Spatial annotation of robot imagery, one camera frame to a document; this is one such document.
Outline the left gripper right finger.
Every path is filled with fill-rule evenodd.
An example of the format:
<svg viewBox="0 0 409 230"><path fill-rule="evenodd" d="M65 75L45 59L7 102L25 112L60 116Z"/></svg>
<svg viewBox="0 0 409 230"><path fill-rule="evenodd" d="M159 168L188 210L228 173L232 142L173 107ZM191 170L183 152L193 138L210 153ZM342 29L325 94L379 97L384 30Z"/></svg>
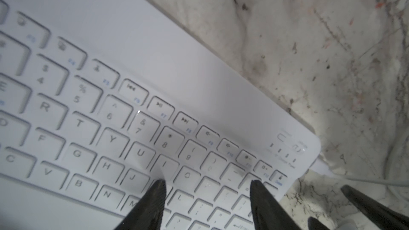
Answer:
<svg viewBox="0 0 409 230"><path fill-rule="evenodd" d="M250 203L256 230L300 230L259 180L251 181Z"/></svg>

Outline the white keyboard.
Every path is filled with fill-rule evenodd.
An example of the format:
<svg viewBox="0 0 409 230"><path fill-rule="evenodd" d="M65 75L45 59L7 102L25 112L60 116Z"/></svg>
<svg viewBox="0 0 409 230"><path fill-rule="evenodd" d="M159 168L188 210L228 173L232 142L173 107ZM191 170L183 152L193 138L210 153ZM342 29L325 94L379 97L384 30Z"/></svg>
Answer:
<svg viewBox="0 0 409 230"><path fill-rule="evenodd" d="M111 230L163 179L163 230L251 230L320 151L146 0L1 0L2 229Z"/></svg>

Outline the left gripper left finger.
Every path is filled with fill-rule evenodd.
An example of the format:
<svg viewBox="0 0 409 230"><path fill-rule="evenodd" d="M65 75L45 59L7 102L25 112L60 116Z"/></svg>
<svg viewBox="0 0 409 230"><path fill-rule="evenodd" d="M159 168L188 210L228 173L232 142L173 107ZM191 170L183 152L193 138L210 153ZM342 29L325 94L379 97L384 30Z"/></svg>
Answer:
<svg viewBox="0 0 409 230"><path fill-rule="evenodd" d="M166 194L166 181L156 180L115 230L160 230Z"/></svg>

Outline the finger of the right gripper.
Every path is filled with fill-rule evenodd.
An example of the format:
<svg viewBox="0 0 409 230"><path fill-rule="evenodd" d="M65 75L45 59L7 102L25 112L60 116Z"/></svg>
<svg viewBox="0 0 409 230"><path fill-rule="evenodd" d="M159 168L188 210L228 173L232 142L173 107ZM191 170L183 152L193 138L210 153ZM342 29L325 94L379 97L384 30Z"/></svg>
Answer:
<svg viewBox="0 0 409 230"><path fill-rule="evenodd" d="M408 230L409 217L397 213L357 189L344 185L344 196L381 230Z"/></svg>
<svg viewBox="0 0 409 230"><path fill-rule="evenodd" d="M322 224L318 219L310 217L308 219L308 229L309 230L329 230L324 224Z"/></svg>

